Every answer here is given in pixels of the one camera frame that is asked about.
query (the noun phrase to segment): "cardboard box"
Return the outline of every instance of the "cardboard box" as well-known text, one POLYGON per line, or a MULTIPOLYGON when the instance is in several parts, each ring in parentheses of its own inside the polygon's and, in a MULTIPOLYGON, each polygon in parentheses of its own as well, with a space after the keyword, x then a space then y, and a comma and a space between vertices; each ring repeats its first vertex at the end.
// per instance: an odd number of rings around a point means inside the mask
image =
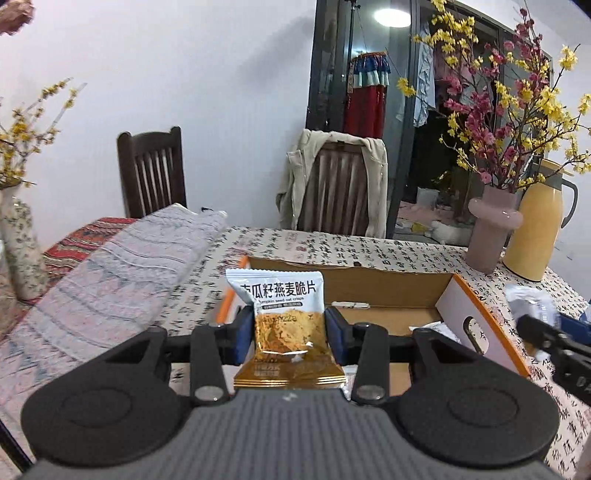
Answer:
MULTIPOLYGON (((349 323, 371 322, 391 335, 408 336, 409 327, 443 321, 461 343, 475 350, 467 323, 473 319, 488 340, 484 356, 525 377, 529 372, 515 346, 464 279, 448 273, 406 273, 365 267, 307 265, 248 257, 241 268, 280 271, 320 271, 324 277, 324 303, 358 302, 368 309, 339 309, 349 323)), ((231 322, 242 300, 229 288, 217 316, 231 322)), ((407 364, 390 364, 390 393, 398 395, 410 386, 407 364)))

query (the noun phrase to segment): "thermos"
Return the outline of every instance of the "thermos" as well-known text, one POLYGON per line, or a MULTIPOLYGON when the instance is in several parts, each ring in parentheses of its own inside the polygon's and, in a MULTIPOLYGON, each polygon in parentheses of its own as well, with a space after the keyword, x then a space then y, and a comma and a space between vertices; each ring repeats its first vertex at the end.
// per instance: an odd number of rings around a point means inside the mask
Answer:
POLYGON ((571 176, 572 173, 561 170, 557 163, 542 160, 540 173, 546 181, 532 185, 523 195, 519 206, 523 223, 511 236, 503 259, 514 274, 531 281, 541 281, 544 277, 558 231, 572 218, 579 198, 577 186, 562 178, 563 173, 571 176), (562 185, 574 190, 573 206, 564 219, 562 185))

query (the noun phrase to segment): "red patterned cloth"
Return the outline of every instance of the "red patterned cloth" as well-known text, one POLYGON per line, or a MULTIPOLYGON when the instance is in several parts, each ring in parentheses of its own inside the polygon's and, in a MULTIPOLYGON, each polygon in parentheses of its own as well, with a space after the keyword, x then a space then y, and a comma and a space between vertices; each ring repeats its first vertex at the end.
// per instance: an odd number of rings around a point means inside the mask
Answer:
MULTIPOLYGON (((49 274, 49 288, 74 270, 112 236, 135 221, 135 218, 99 218, 53 245, 43 255, 49 274)), ((19 302, 14 324, 16 325, 40 299, 41 297, 19 302)))

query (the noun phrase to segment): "round light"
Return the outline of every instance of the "round light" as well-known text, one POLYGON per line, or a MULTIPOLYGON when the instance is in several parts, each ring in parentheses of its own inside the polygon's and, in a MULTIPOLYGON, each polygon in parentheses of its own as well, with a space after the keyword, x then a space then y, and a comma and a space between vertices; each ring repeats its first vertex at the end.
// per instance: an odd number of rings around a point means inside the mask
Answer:
POLYGON ((410 25, 410 14, 395 8, 384 8, 374 13, 374 18, 384 27, 403 28, 410 25))

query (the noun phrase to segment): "dark brown chair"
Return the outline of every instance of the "dark brown chair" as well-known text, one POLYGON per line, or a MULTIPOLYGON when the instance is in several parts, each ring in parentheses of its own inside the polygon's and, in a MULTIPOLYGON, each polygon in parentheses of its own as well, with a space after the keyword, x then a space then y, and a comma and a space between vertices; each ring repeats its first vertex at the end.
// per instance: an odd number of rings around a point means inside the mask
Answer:
POLYGON ((364 236, 368 177, 359 145, 327 142, 316 155, 297 229, 364 236))
POLYGON ((130 218, 142 218, 173 203, 187 206, 181 129, 117 138, 119 170, 130 218))

